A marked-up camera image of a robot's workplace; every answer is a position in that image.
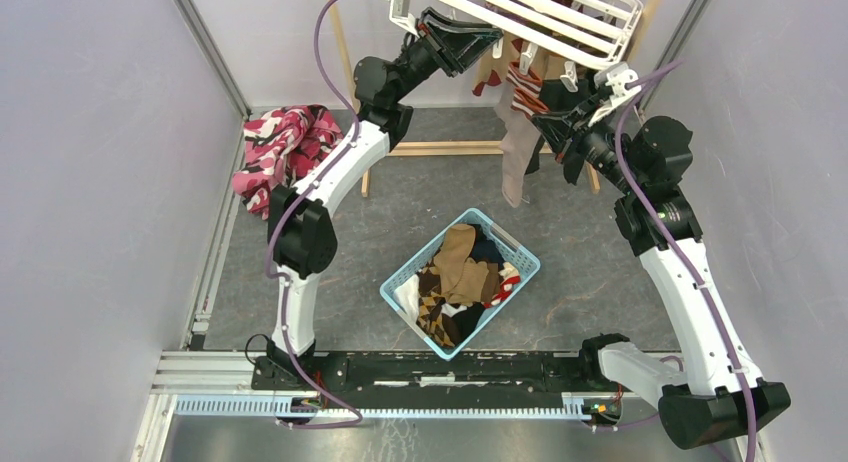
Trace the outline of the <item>black sock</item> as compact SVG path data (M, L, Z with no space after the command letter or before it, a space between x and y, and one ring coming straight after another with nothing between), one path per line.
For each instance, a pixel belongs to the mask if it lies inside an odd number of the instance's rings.
M584 78L579 79L577 91L570 92L560 80L548 79L543 82L540 100L550 111L571 111L583 100L592 95L592 83ZM540 152L546 141L542 135L537 137L536 146L525 170L526 175L537 172L540 168Z
M576 185L586 160L586 144L583 140L573 139L562 157L563 177L571 185Z

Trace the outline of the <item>beige pink sock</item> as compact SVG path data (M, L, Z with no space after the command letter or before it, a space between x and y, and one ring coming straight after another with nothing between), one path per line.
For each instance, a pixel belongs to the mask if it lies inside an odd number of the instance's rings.
M502 158L502 194L513 208L522 204L524 177L540 137L539 131L520 110L512 108L514 86L506 83L494 107L506 133L499 147Z

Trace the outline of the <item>tan ribbed sock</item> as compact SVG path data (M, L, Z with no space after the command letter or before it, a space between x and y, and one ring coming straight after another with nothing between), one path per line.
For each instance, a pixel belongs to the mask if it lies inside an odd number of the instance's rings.
M475 262L469 257L474 239L471 224L455 224L447 230L433 257L433 265L440 273L442 295L449 304L484 305L500 285L496 264Z

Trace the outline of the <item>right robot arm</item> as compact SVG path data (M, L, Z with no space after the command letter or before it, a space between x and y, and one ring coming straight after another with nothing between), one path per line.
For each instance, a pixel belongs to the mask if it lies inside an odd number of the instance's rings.
M656 286L684 359L675 371L623 335L600 335L581 347L580 382L591 390L612 382L630 389L657 410L681 449L765 427L791 398L784 384L765 380L713 285L701 227L680 187L692 162L691 131L655 116L634 136L617 134L610 119L592 121L600 97L586 86L569 92L547 81L541 101L532 122L565 180L575 183L590 165L621 192L617 227Z

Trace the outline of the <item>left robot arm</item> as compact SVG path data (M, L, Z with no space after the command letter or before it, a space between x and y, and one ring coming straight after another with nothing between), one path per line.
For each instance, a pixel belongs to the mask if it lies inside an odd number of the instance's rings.
M432 8L413 25L393 60L361 59L353 71L360 109L350 131L305 178L270 196L264 269L279 283L275 328L266 349L290 389L314 376L314 309L321 273L338 248L333 215L355 183L403 139L414 112L402 99L436 72L457 76L503 37L486 23L452 20Z

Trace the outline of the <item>wooden hanger stand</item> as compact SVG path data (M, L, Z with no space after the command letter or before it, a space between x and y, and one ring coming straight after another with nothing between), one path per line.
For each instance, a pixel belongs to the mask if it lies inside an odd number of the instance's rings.
M657 9L663 0L647 0L644 3L644 12L640 26L630 45L630 54L635 55L639 51L641 39L652 23L652 19L656 14ZM335 32L335 39L339 59L342 64L343 73L346 82L345 100L352 106L353 119L356 119L356 112L359 108L359 103L354 97L355 84L353 77L353 64L350 60L349 49L344 35L343 24L339 11L336 7L331 7L328 10L330 21ZM424 156L483 156L483 155L500 155L501 150L499 142L495 140L484 141L434 141L434 142L401 142L395 149L392 156L409 156L409 157L424 157Z

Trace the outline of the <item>red purple striped sock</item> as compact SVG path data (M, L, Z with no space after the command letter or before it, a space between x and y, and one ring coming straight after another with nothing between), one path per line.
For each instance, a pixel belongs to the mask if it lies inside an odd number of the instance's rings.
M518 63L523 45L523 39L507 33L503 38L501 52L498 58L494 57L494 47L487 51L478 60L472 94L480 97L487 87L501 85L506 78L510 65Z

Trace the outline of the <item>light blue laundry basket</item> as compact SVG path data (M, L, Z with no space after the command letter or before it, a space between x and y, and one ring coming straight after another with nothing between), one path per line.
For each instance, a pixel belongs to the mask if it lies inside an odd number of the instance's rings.
M418 323L419 304L416 304L415 311L412 311L411 305L402 301L398 290L414 275L420 276L427 263L431 262L437 255L437 252L442 248L449 230L461 224L479 227L482 235L495 245L497 252L504 259L505 269L514 268L516 270L518 280L514 283L508 283L511 290L498 303L482 310L476 325L467 337L453 346L447 346L439 344L434 335L430 335L424 330ZM517 293L536 275L540 268L540 260L529 249L505 232L486 214L476 208L469 208L448 227L442 229L385 280L380 286L380 295L423 343L438 357L450 361L465 349L497 314L511 302Z

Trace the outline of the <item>navy blue sock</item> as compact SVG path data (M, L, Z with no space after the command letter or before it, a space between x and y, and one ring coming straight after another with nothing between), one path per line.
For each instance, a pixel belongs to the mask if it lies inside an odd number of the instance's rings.
M475 239L469 257L475 262L494 263L502 270L505 259L497 244L484 233L479 224L471 224L471 227L474 229Z

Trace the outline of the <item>red santa sock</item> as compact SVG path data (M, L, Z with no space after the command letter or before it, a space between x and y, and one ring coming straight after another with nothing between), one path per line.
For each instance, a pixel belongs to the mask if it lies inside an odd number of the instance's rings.
M521 282L520 272L509 262L504 263L504 268L500 270L498 274L500 277L500 285L491 300L484 304L486 308L496 307L502 302L508 300L515 287Z

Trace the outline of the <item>pink camouflage cloth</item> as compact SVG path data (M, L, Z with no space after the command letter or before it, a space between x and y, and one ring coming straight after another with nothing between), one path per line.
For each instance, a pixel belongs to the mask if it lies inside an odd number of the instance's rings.
M322 105L269 110L243 125L244 165L233 174L232 189L249 213L267 219L271 191L309 175L342 138Z

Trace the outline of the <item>brown yellow checked sock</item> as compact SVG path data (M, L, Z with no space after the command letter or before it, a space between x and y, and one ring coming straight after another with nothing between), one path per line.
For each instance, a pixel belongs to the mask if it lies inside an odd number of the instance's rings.
M440 348L454 349L460 343L456 322L444 312L449 307L442 295L439 270L426 264L418 273L418 327Z

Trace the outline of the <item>white cloth in basket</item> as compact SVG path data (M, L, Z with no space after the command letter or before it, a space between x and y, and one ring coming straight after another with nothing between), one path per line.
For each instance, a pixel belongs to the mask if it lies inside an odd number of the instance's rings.
M415 324L419 316L419 276L413 274L394 290L394 297L404 318Z

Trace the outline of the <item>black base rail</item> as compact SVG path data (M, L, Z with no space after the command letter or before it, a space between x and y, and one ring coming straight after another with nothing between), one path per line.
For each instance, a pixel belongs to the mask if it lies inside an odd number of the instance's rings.
M432 352L330 351L307 357L302 367L310 382L260 356L251 387L321 387L359 410L557 408L562 396L610 400L628 392L575 352L470 351L444 360Z

